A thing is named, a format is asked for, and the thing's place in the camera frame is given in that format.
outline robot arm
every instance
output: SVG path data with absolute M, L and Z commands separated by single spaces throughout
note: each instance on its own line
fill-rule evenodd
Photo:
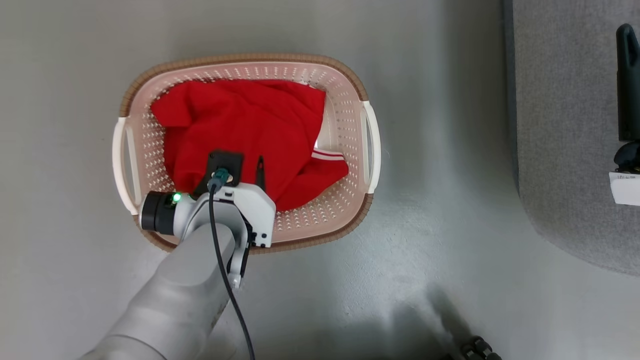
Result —
M 214 212 L 220 253 L 229 282 L 237 288 L 249 242 L 271 246 L 275 204 L 258 186 L 240 183 L 216 193 Z M 173 193 L 147 195 L 142 227 L 175 234 L 180 244 L 81 360 L 185 360 L 202 351 L 229 301 L 210 223 L 208 193 L 197 201 Z

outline black wheel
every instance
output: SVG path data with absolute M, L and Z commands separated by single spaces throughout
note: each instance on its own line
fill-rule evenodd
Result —
M 483 357 L 486 357 L 486 352 L 485 350 L 489 350 L 488 353 L 492 353 L 493 349 L 491 348 L 491 345 L 489 345 L 489 343 L 487 343 L 484 339 L 482 339 L 480 336 L 474 336 L 473 339 L 471 340 L 471 344 L 473 344 L 474 349 L 476 350 L 476 352 L 478 354 L 482 354 Z
M 483 360 L 483 357 L 478 354 L 471 345 L 464 345 L 460 349 L 462 356 L 467 360 Z

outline plastic basket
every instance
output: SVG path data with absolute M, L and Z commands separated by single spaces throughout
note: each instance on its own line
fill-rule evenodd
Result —
M 272 247 L 253 248 L 252 252 L 326 243 L 357 227 L 371 206 L 380 176 L 376 116 L 364 86 L 351 69 L 337 60 L 306 54 L 238 54 L 176 61 L 155 66 L 133 82 L 122 100 L 112 155 L 118 192 L 136 225 L 140 227 L 137 215 L 146 193 L 174 191 L 164 168 L 164 129 L 151 113 L 151 104 L 176 83 L 217 79 L 283 79 L 325 91 L 317 147 L 343 153 L 349 165 L 349 174 L 315 200 L 294 210 L 278 212 Z M 178 244 L 178 239 L 172 236 L 141 231 L 161 249 L 171 251 Z

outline perforated basket wall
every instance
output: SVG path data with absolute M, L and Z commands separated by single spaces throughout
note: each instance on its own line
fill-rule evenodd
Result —
M 129 128 L 129 147 L 135 153 L 137 183 L 142 197 L 151 190 L 174 191 L 164 168 L 164 128 L 150 105 L 176 83 L 217 79 L 283 79 L 308 84 L 326 92 L 323 126 L 317 146 L 343 153 L 349 174 L 318 198 L 294 210 L 278 212 L 270 249 L 254 253 L 297 249 L 336 240 L 350 233 L 366 216 L 373 200 L 367 159 L 367 93 L 344 64 L 325 56 L 303 54 L 241 54 L 184 60 L 158 65 L 139 76 L 120 108 Z M 177 239 L 143 231 L 158 247 L 171 251 Z

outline basket handle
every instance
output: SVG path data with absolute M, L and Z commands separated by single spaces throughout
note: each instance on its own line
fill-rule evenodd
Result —
M 380 130 L 378 129 L 378 121 L 376 119 L 376 113 L 371 107 L 369 101 L 362 102 L 364 115 L 367 121 L 367 127 L 371 136 L 371 143 L 367 138 L 367 132 L 363 131 L 363 141 L 366 146 L 363 147 L 364 151 L 364 163 L 365 169 L 369 167 L 369 147 L 371 147 L 371 168 L 369 169 L 369 182 L 367 185 L 369 189 L 367 193 L 373 193 L 378 186 L 378 180 L 380 179 L 380 167 L 382 162 L 382 143 L 380 142 Z
M 129 148 L 129 161 L 131 164 L 131 178 L 133 182 L 134 197 L 131 198 L 129 185 L 125 179 L 124 170 L 124 136 L 127 135 L 127 146 Z M 133 142 L 133 130 L 127 125 L 127 118 L 120 117 L 113 131 L 113 144 L 111 146 L 111 162 L 113 163 L 113 177 L 116 180 L 116 187 L 120 199 L 124 206 L 131 212 L 131 215 L 138 214 L 138 206 L 141 200 L 140 177 L 138 176 L 138 166 L 136 163 L 136 148 Z

